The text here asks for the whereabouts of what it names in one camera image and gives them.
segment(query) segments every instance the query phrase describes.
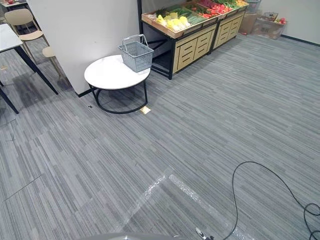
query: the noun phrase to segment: produce display shelf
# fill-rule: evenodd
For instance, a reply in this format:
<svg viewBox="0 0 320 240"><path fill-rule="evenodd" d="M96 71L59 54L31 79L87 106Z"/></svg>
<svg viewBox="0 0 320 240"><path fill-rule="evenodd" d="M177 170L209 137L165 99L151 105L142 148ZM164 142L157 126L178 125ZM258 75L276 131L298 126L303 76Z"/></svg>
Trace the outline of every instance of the produce display shelf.
<svg viewBox="0 0 320 240"><path fill-rule="evenodd" d="M187 1L179 5L182 8L196 5L199 8L208 9L208 7L196 1ZM219 13L183 30L173 31L157 22L155 17L149 17L156 11L142 13L142 0L137 0L137 6L140 34L144 33L144 25L146 25L163 36L162 39L149 40L149 46L154 50L163 45L166 46L163 47L165 49L162 48L162 51L155 51L151 69L167 77L169 80L172 79L173 73L187 68L203 56L211 54L217 47L235 38L245 11L248 8L248 4L244 4L224 14Z"/></svg>
<svg viewBox="0 0 320 240"><path fill-rule="evenodd" d="M184 4L180 4L180 6L182 8L184 8L184 6L187 6L188 4L190 4L192 2L187 2L187 3L184 3ZM216 17L212 17L210 19L206 19L204 18L202 22L200 23L197 23L195 25L191 25L183 30L180 30L180 31L173 31L172 29L170 28L167 28L166 26L163 26L161 25L160 23L158 23L155 19L152 19L151 17L149 17L150 15L153 15L156 11L152 11L152 12L148 12L148 13L143 13L141 15L141 19L142 21L144 21L145 23L153 26L154 28L160 30L161 32L163 32L164 34L166 34L167 36L170 36L171 38L173 39L177 39L183 35L186 35L188 33L191 33L191 32L194 32L195 30L198 30L198 29L201 29L201 28L204 28L208 25L212 25L214 23L216 23L219 19L219 16L220 14L218 14ZM191 14L194 15L194 16L198 16L199 18L201 18L202 16L198 15L197 13L191 11Z"/></svg>

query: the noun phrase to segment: produce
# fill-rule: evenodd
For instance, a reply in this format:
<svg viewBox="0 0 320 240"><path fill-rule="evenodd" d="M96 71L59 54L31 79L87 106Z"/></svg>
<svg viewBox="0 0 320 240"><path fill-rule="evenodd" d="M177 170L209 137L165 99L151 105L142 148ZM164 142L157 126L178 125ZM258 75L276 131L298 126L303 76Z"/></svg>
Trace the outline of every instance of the produce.
<svg viewBox="0 0 320 240"><path fill-rule="evenodd" d="M242 0L236 0L236 5L238 7L244 7L247 5L247 3L245 1L242 1Z"/></svg>
<svg viewBox="0 0 320 240"><path fill-rule="evenodd" d="M191 11L201 15L202 17L206 19L210 19L213 17L216 17L219 15L219 13L215 12L214 10L210 8L201 7L197 4L190 4L185 6L187 9L190 9Z"/></svg>
<svg viewBox="0 0 320 240"><path fill-rule="evenodd" d="M165 16L164 18L161 15L159 15L156 21L162 26L165 26L175 32L178 32L191 26L191 24L188 22L188 19L185 16L177 18L177 15L178 14L170 14Z"/></svg>
<svg viewBox="0 0 320 240"><path fill-rule="evenodd" d="M213 2L212 0L200 0L199 4L212 9L212 13L225 14L237 7L236 0L217 0L220 3Z"/></svg>
<svg viewBox="0 0 320 240"><path fill-rule="evenodd" d="M160 9L156 11L154 15L149 15L149 17L155 19L159 24L175 32L186 29L191 25L201 23L207 18L194 15L189 9L179 5Z"/></svg>
<svg viewBox="0 0 320 240"><path fill-rule="evenodd" d="M278 23L278 24L286 24L287 23L287 21L286 21L286 19L284 18L284 17L282 17L282 18L277 18L276 20L274 20L274 22L275 23Z"/></svg>

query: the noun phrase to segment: round white table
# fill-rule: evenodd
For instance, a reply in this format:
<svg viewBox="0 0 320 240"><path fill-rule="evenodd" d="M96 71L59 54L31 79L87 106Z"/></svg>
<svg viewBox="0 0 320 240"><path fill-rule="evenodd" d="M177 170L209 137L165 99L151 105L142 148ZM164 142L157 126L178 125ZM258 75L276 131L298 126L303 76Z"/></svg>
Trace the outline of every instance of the round white table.
<svg viewBox="0 0 320 240"><path fill-rule="evenodd" d="M134 72L127 67L121 55L113 55L101 58L91 63L84 72L84 78L90 86L97 105L111 114L128 114L143 108L148 103L146 79L150 74L150 68L140 72ZM145 102L143 105L128 111L112 111L101 106L99 94L102 90L120 90L136 86L143 82Z"/></svg>

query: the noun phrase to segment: white table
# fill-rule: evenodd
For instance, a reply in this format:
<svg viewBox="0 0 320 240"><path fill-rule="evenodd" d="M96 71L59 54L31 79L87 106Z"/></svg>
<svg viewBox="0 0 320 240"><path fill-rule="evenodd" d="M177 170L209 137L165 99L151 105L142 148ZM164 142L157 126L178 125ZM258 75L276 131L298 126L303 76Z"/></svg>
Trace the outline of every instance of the white table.
<svg viewBox="0 0 320 240"><path fill-rule="evenodd" d="M84 78L90 86L97 105L104 111L112 114L128 114L143 108L148 103L146 79L150 68L141 72L134 72L127 67L121 55L101 58L91 63L84 72ZM143 105L128 111L111 111L99 103L101 90L127 89L143 82L145 102Z"/></svg>
<svg viewBox="0 0 320 240"><path fill-rule="evenodd" d="M20 45L22 45L22 41L18 38L18 36L15 34L15 32L11 29L11 27L8 24L0 24L0 53L3 53L5 51L14 49L19 56L24 60L24 62L36 73L39 74L39 76L42 78L42 80L51 88L51 90L58 94L58 92L55 90L54 86L51 85L49 80L43 75L43 73L39 70L39 68L34 64L34 62L30 59L30 57L25 53L25 51L21 48ZM8 97L5 95L5 93L0 89L0 94L4 98L4 100L7 102L8 105L16 112L13 104L8 99Z"/></svg>

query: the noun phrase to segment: basket handle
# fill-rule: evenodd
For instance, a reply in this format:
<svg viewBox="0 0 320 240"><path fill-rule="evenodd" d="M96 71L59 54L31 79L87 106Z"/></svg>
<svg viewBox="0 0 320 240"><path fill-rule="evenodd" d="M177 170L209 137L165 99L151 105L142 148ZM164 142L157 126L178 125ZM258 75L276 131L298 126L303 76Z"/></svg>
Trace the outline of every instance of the basket handle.
<svg viewBox="0 0 320 240"><path fill-rule="evenodd" d="M130 40L130 39L134 39L134 38L137 38L137 37L139 37L139 39L140 39L141 37L143 37L143 39L142 39L142 44L145 43L145 45L146 45L147 47L149 47L148 42L147 42L147 39L146 39L146 36L145 36L144 34L139 34L139 35L137 34L137 35L129 36L129 37L124 38L124 39L122 40L122 50L125 49L125 51L128 52L127 47L126 47L126 45L125 45L125 41L128 41L128 40Z"/></svg>

